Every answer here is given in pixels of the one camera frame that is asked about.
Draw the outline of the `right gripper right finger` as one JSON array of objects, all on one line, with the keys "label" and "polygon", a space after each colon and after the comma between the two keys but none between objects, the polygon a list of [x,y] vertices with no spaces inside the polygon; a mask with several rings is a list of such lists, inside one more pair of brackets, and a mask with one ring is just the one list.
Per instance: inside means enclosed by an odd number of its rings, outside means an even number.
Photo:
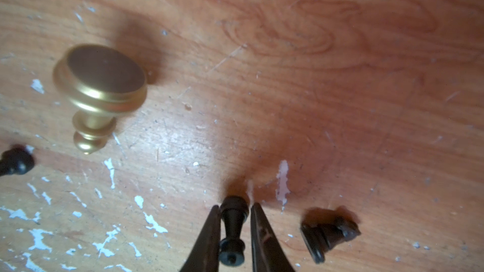
[{"label": "right gripper right finger", "polygon": [[254,272],[295,272],[259,203],[251,207],[250,229]]}]

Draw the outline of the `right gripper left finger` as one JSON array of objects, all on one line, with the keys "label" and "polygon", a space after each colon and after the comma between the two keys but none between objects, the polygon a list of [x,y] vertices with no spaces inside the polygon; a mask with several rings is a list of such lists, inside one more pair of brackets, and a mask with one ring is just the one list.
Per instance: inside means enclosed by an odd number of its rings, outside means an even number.
[{"label": "right gripper left finger", "polygon": [[180,272],[218,272],[221,212],[214,205]]}]

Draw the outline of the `black chess pawn one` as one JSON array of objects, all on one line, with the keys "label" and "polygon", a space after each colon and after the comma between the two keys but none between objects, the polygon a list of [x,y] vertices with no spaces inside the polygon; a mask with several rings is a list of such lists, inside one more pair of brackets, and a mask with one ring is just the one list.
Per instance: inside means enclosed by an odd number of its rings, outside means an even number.
[{"label": "black chess pawn one", "polygon": [[245,243],[241,239],[241,231],[249,214],[248,204],[240,196],[228,196],[220,210],[226,237],[219,243],[219,261],[230,267],[241,266],[245,261]]}]

